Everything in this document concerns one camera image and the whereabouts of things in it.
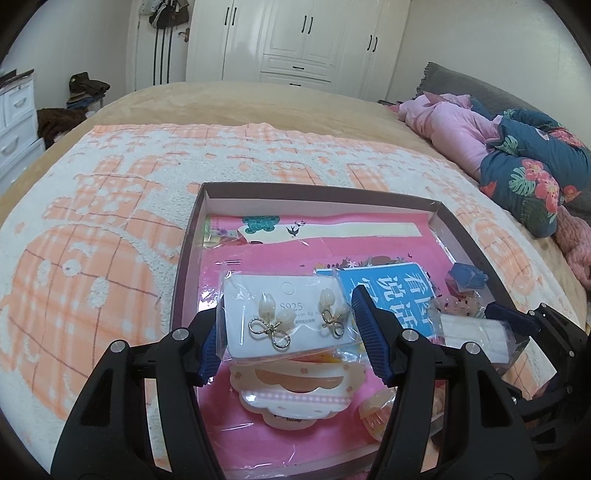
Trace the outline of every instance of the beige bedsheet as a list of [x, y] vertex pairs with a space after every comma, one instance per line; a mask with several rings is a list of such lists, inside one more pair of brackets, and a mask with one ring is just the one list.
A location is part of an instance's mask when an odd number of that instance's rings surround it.
[[[399, 122], [394, 113], [377, 103], [263, 83], [177, 83], [127, 95], [67, 134], [0, 197], [0, 226], [31, 186], [95, 125], [243, 125], [263, 122], [282, 130], [387, 142], [444, 158], [427, 141]], [[535, 240], [520, 228], [556, 276], [577, 314], [578, 324], [584, 327], [586, 293], [556, 243], [552, 239]]]

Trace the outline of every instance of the wardrobe door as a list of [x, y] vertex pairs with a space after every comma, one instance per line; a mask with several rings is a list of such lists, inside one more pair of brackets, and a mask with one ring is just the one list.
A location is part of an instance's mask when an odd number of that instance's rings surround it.
[[272, 0], [234, 0], [223, 80], [258, 82]]
[[187, 81], [222, 80], [233, 0], [196, 0], [191, 20]]
[[310, 17], [309, 0], [275, 0], [265, 53], [301, 58]]
[[369, 67], [383, 0], [353, 0], [345, 21], [336, 93], [359, 98]]
[[313, 0], [303, 59], [336, 65], [350, 0]]
[[384, 0], [384, 4], [361, 92], [361, 98], [369, 102], [386, 98], [402, 43], [410, 0]]

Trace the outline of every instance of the gray pillow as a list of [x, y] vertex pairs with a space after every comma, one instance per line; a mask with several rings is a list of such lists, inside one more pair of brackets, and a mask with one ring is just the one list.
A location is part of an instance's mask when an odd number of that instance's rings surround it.
[[423, 92], [437, 95], [472, 95], [493, 115], [503, 113], [509, 108], [538, 110], [515, 95], [497, 88], [490, 83], [475, 79], [463, 73], [454, 72], [437, 63], [429, 62], [425, 68], [425, 78], [417, 88], [417, 96]]

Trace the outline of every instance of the white earring card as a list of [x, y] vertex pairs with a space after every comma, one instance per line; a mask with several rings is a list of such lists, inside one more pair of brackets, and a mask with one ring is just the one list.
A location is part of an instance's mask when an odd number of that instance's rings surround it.
[[228, 353], [235, 360], [293, 358], [360, 341], [333, 277], [229, 274], [223, 299]]

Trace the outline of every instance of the gold bow earring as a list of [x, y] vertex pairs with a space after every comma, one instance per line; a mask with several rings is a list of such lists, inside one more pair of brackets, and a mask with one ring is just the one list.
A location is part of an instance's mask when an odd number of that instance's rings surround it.
[[343, 304], [337, 308], [333, 314], [330, 311], [330, 308], [335, 304], [335, 293], [329, 288], [325, 288], [322, 292], [320, 292], [319, 304], [320, 313], [322, 314], [322, 319], [324, 320], [322, 327], [331, 327], [333, 335], [336, 338], [343, 338], [343, 335], [345, 334], [345, 324], [343, 322], [346, 321], [346, 318], [349, 315], [349, 306], [347, 304]]
[[287, 332], [295, 326], [295, 319], [296, 313], [293, 309], [281, 310], [275, 318], [275, 299], [271, 294], [263, 293], [259, 300], [259, 318], [248, 322], [248, 329], [254, 335], [270, 335], [273, 346], [284, 350], [291, 343], [290, 334]]

